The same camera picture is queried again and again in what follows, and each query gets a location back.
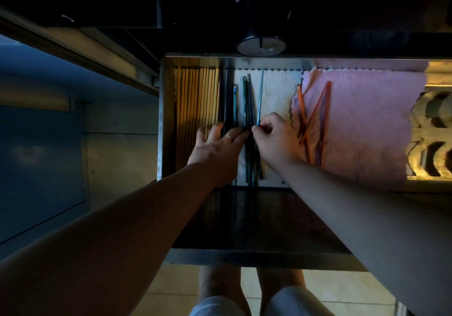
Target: shorts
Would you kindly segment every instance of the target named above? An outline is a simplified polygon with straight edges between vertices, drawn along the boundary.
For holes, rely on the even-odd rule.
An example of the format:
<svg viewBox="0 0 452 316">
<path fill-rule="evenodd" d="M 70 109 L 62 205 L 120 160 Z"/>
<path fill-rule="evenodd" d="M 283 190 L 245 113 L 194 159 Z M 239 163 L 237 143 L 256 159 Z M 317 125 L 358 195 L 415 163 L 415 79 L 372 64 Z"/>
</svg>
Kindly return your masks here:
<svg viewBox="0 0 452 316">
<path fill-rule="evenodd" d="M 334 316 L 309 290 L 288 286 L 268 303 L 263 316 Z M 246 316 L 242 309 L 224 296 L 212 296 L 195 305 L 189 316 Z"/>
</svg>

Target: blue cabinet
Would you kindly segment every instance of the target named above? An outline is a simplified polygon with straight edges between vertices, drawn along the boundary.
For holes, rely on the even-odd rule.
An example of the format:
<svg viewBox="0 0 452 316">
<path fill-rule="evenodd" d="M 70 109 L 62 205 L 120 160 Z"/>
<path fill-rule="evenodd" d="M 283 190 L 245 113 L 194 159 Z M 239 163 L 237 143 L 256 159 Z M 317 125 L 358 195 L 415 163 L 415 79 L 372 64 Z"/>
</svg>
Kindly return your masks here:
<svg viewBox="0 0 452 316">
<path fill-rule="evenodd" d="M 82 117 L 0 107 L 0 259 L 87 210 Z"/>
</svg>

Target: open drawer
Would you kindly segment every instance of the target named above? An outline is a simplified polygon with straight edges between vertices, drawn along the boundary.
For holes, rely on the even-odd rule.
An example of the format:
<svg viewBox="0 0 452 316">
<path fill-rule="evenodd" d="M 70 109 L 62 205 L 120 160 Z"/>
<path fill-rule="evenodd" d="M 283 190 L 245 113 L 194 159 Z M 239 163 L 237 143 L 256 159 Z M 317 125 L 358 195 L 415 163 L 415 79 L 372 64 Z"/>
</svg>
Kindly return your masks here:
<svg viewBox="0 0 452 316">
<path fill-rule="evenodd" d="M 450 208 L 452 62 L 168 54 L 161 66 L 158 179 L 176 170 L 175 69 L 197 67 L 426 72 L 425 90 L 413 107 L 406 188 L 401 193 L 431 207 Z M 215 190 L 175 241 L 166 260 L 186 264 L 366 270 L 322 220 L 289 188 L 283 187 L 228 186 Z"/>
</svg>

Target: tiled floor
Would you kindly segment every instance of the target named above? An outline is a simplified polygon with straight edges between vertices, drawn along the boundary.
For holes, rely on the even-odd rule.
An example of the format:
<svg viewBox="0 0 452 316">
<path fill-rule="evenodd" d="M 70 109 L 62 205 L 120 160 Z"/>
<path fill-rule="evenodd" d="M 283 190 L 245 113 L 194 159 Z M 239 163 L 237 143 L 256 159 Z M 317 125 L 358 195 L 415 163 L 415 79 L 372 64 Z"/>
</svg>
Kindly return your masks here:
<svg viewBox="0 0 452 316">
<path fill-rule="evenodd" d="M 107 104 L 87 109 L 89 189 L 93 208 L 156 177 L 157 112 L 154 106 Z M 394 297 L 370 274 L 305 271 L 306 285 L 336 316 L 392 316 Z M 242 269 L 242 289 L 253 316 L 261 291 L 255 268 Z M 133 316 L 187 316 L 198 301 L 198 266 L 160 268 Z"/>
<path fill-rule="evenodd" d="M 164 264 L 133 316 L 187 316 L 198 301 L 198 266 Z M 394 297 L 365 272 L 305 270 L 306 285 L 336 316 L 392 316 Z M 242 268 L 242 289 L 253 316 L 261 291 L 255 268 Z"/>
</svg>

